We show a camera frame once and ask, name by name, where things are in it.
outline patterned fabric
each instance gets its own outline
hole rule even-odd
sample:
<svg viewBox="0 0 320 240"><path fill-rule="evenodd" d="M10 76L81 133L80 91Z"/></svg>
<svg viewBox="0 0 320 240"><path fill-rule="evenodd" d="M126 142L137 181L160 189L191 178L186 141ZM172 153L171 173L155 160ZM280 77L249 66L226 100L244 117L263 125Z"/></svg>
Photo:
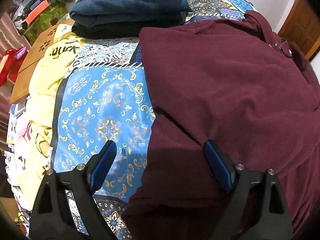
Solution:
<svg viewBox="0 0 320 240"><path fill-rule="evenodd" d="M132 56L131 62L132 63L142 63L142 55L140 45L137 46L136 53Z"/></svg>
<svg viewBox="0 0 320 240"><path fill-rule="evenodd" d="M207 19L241 20L246 10L255 8L246 0L187 0L193 12L187 14L186 23Z"/></svg>
<svg viewBox="0 0 320 240"><path fill-rule="evenodd" d="M81 220L72 191L66 190L66 194L67 194L69 207L71 210L71 215L77 230L81 233L88 234ZM110 227L112 232L116 235L116 237L118 239L132 238L125 223L121 219L121 214L126 209L127 203L114 197L102 196L102 195L93 195L93 199L97 204L97 207L99 208L99 211L101 212L107 225Z"/></svg>
<svg viewBox="0 0 320 240"><path fill-rule="evenodd" d="M98 194L124 201L141 185L155 118L141 64L112 63L126 62L124 57L133 54L137 43L126 47L123 44L128 40L137 41L103 41L115 44L111 51L106 45L89 43L79 52L80 68L69 76L62 100L53 165L57 172L72 170L87 163L107 140L113 140L117 156Z"/></svg>

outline yellow towel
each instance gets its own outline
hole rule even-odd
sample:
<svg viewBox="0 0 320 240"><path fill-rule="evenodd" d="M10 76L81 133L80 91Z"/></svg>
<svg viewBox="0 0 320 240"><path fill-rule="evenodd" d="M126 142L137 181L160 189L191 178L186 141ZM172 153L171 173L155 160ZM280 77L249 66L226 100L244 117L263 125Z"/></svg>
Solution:
<svg viewBox="0 0 320 240"><path fill-rule="evenodd" d="M29 84L30 100L26 116L31 122L31 139L26 169L18 183L33 205L45 171L49 168L48 149L52 139L52 119L55 97L61 80L78 51L88 39L71 32L71 26L58 25L53 42L38 62Z"/></svg>

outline red cloth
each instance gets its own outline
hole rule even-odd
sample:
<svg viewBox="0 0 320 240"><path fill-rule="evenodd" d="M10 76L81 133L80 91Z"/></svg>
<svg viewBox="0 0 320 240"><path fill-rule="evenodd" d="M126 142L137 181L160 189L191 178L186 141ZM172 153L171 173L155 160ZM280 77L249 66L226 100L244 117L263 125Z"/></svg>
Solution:
<svg viewBox="0 0 320 240"><path fill-rule="evenodd" d="M3 68L0 70L0 86L4 85L9 78L12 82L16 82L18 77L19 69L28 54L27 51L23 53L19 58L15 57L15 54L22 50L24 47L20 49L8 49L4 54L5 62L3 64Z"/></svg>
<svg viewBox="0 0 320 240"><path fill-rule="evenodd" d="M318 80L259 13L245 18L140 32L156 119L142 186L122 215L135 239L208 236L230 197L203 157L208 139L235 163L277 172L295 232L320 196Z"/></svg>

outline brown cardboard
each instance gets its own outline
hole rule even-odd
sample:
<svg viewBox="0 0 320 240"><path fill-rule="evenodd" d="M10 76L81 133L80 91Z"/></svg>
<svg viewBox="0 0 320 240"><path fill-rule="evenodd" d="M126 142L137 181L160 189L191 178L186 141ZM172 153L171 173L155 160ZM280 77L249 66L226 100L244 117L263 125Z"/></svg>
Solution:
<svg viewBox="0 0 320 240"><path fill-rule="evenodd" d="M73 25L74 20L62 20L60 23ZM53 44L53 38L56 30L57 25L45 30L39 35L36 42L32 45L19 70L18 77L11 94L10 104L15 104L25 96L29 95L28 89L32 74L39 60L43 58L46 49Z"/></svg>
<svg viewBox="0 0 320 240"><path fill-rule="evenodd" d="M14 198L0 197L0 201L11 220L14 221L19 213L16 200Z"/></svg>

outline folded clothes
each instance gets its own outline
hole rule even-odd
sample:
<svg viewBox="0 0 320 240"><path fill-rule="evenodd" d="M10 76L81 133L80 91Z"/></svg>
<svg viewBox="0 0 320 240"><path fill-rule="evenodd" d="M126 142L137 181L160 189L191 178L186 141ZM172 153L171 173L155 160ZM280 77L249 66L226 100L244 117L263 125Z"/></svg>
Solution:
<svg viewBox="0 0 320 240"><path fill-rule="evenodd" d="M143 21L143 22L120 22L95 25L91 28L75 23L72 32L76 35L89 39L115 39L124 37L138 37L144 27L169 28L183 25L186 21L186 14L181 13L175 20L167 21Z"/></svg>
<svg viewBox="0 0 320 240"><path fill-rule="evenodd" d="M192 12L187 0L78 0L70 17L92 27L114 22L170 21L181 12Z"/></svg>

